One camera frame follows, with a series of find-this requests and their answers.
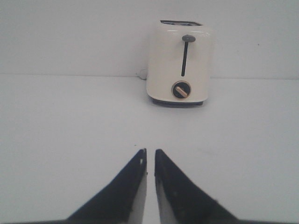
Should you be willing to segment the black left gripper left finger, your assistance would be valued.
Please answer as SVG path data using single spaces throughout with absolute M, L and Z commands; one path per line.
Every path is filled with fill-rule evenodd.
M 147 180 L 147 152 L 140 149 L 116 177 L 67 218 L 74 224 L 141 224 Z

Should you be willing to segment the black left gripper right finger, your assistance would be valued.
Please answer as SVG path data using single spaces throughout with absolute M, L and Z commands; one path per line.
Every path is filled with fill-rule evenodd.
M 197 187 L 161 149 L 155 152 L 155 181 L 162 224 L 207 224 L 211 221 L 237 220 Z

